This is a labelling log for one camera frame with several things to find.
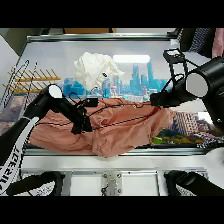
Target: salmon pink fabric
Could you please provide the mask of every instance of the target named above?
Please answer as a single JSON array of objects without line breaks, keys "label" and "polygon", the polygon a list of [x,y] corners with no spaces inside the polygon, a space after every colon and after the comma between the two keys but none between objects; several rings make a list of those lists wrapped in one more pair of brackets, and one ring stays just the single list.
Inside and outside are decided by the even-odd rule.
[{"label": "salmon pink fabric", "polygon": [[[71,133],[73,124],[65,126],[40,124],[34,128],[30,136],[31,144],[68,154],[89,154],[111,157],[128,152],[137,146],[151,143],[151,139],[173,123],[175,112],[167,108],[150,105],[150,102],[133,103],[124,99],[102,99],[98,107],[86,108],[90,116],[92,132],[74,135]],[[111,125],[124,120],[121,124]],[[41,123],[66,124],[69,122],[64,115],[49,111]]]}]

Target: metal latch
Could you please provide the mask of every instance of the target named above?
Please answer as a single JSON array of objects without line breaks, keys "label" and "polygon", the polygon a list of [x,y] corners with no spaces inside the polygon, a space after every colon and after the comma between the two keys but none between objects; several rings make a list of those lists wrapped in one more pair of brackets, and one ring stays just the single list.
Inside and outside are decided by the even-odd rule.
[{"label": "metal latch", "polygon": [[102,196],[119,196],[122,193],[121,172],[103,172],[101,192]]}]

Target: crumpled white fabric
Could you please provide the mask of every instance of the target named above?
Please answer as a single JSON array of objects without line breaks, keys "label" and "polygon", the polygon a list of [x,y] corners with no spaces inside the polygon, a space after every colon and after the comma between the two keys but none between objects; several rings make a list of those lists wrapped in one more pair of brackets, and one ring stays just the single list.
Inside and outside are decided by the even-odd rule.
[{"label": "crumpled white fabric", "polygon": [[74,64],[75,80],[88,91],[91,91],[95,87],[101,88],[103,81],[111,78],[111,76],[121,76],[124,74],[124,72],[118,69],[114,60],[109,55],[85,52],[78,61],[74,61]]}]

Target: pink cloth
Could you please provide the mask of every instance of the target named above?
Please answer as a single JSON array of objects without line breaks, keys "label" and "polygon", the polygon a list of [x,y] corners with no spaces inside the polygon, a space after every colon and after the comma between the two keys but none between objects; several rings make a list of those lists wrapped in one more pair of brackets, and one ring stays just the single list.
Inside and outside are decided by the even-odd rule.
[{"label": "pink cloth", "polygon": [[212,58],[224,56],[224,28],[216,28],[212,47]]},{"label": "pink cloth", "polygon": [[[97,108],[86,108],[88,115],[105,107],[105,104],[107,106],[118,104],[142,106],[142,103],[133,103],[124,99],[105,98],[99,101]],[[42,148],[70,154],[110,157],[128,152],[137,146],[149,144],[163,128],[173,123],[174,111],[151,106],[150,102],[143,104],[148,105],[142,108],[132,105],[106,108],[90,116],[91,125],[93,128],[98,128],[141,116],[148,117],[77,135],[71,133],[73,124],[65,126],[40,124],[34,128],[30,142]],[[66,124],[69,120],[60,113],[49,111],[40,122]]]}]

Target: floor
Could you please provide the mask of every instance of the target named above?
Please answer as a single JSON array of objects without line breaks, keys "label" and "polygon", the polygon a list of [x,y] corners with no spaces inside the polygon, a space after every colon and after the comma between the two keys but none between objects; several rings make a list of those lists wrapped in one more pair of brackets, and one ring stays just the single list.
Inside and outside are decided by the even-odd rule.
[{"label": "floor", "polygon": [[[166,33],[175,28],[117,28],[117,33]],[[50,28],[49,35],[63,34],[63,28]]]}]

